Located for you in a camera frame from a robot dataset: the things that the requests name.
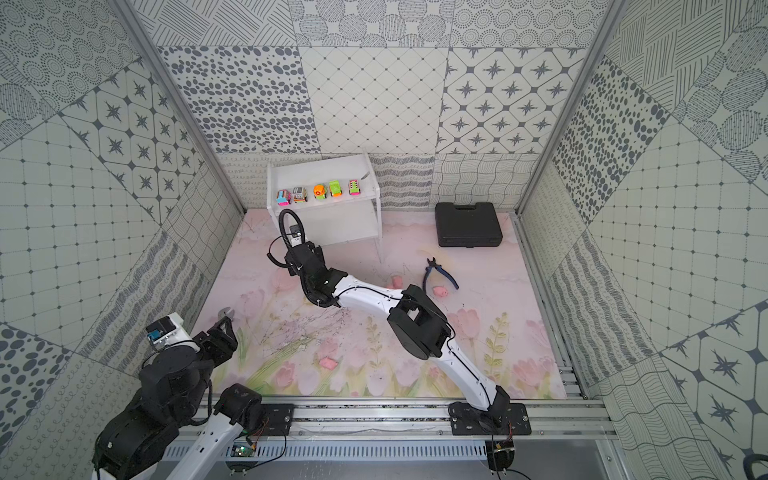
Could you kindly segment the pink teal toy truck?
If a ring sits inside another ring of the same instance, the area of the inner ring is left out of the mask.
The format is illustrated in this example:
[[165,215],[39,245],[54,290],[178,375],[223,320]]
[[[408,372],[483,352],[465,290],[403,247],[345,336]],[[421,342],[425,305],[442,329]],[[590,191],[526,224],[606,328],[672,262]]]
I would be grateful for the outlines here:
[[280,207],[288,206],[292,203],[292,194],[287,189],[281,189],[277,192],[275,200]]

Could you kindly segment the orange green toy dump truck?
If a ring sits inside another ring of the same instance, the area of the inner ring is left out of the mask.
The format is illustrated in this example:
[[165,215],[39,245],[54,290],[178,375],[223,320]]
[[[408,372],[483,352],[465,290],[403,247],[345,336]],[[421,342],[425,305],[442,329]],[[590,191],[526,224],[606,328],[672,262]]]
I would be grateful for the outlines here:
[[341,183],[338,180],[331,180],[328,182],[329,195],[332,198],[340,197],[343,194]]

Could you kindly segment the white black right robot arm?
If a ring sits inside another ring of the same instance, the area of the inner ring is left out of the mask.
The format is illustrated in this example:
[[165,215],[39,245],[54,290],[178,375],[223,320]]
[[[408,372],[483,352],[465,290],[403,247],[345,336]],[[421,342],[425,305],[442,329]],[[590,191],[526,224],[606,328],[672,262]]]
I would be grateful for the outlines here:
[[453,435],[481,431],[511,438],[532,433],[525,406],[512,402],[504,388],[464,354],[447,316],[421,287],[411,284],[403,290],[388,289],[328,267],[322,247],[306,239],[304,225],[291,209],[280,212],[277,225],[286,254],[283,261],[272,254],[267,257],[299,279],[309,303],[320,308],[356,309],[384,316],[409,354],[436,362],[460,389],[465,400],[448,407],[454,422]]

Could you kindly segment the pink green toy truck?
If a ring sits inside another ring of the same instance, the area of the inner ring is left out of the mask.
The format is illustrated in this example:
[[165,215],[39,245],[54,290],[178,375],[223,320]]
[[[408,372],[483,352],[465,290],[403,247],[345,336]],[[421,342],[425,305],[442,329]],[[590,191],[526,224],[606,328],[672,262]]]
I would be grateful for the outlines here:
[[361,188],[359,181],[356,179],[350,180],[348,183],[348,193],[351,196],[359,196],[361,194]]

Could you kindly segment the green orange toy mixer truck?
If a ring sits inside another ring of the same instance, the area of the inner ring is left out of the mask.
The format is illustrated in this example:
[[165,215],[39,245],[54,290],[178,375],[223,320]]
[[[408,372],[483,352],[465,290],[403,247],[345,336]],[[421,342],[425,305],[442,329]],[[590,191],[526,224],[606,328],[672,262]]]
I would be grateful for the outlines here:
[[313,195],[317,200],[325,200],[328,198],[328,189],[323,183],[316,184],[313,187]]

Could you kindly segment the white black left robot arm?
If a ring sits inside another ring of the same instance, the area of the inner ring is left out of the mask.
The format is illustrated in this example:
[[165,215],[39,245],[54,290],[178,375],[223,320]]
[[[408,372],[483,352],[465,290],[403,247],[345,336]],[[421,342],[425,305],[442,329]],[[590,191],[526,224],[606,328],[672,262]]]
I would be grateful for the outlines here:
[[238,348],[233,318],[233,310],[224,309],[195,336],[177,313],[146,326],[153,352],[142,363],[139,390],[97,436],[93,478],[148,479],[181,429],[199,426],[201,433],[170,476],[203,479],[237,439],[264,431],[260,394],[235,383],[213,395],[214,369]]

